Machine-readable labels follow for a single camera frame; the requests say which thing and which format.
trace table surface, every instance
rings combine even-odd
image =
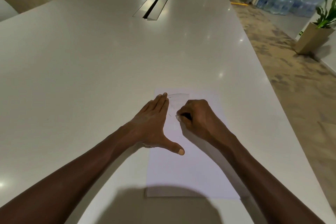
[[[183,87],[216,90],[250,153],[336,223],[229,0],[132,17],[145,1],[54,0],[0,23],[0,206],[129,121],[156,87]],[[68,223],[253,223],[237,200],[145,200],[148,156],[123,154]]]

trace beige planter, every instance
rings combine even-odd
[[[316,24],[310,22],[306,30],[296,43],[294,50],[298,54],[308,54],[322,46],[328,37],[334,32],[332,28],[316,28]]]

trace green leaves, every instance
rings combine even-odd
[[[333,0],[331,2],[331,7],[328,13],[327,9],[328,0],[325,0],[324,9],[322,6],[316,7],[316,12],[320,16],[320,18],[317,19],[316,23],[317,28],[329,28],[332,26],[335,26],[336,22],[336,0]]]

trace sheet of paper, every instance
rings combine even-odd
[[[211,157],[214,149],[206,141],[186,129],[182,131],[176,112],[188,99],[206,99],[216,115],[225,123],[215,94],[193,92],[188,89],[156,89],[155,96],[168,93],[169,108],[164,134],[179,143],[183,156],[161,148],[151,148],[147,171],[148,197],[208,197],[239,199],[221,167]]]

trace left hand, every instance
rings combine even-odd
[[[154,100],[150,100],[137,113],[137,115],[128,122],[132,130],[136,131],[137,141],[146,146],[161,147],[171,152],[183,155],[184,149],[178,144],[170,141],[163,134],[163,126],[166,121],[169,99],[167,93],[159,94]]]

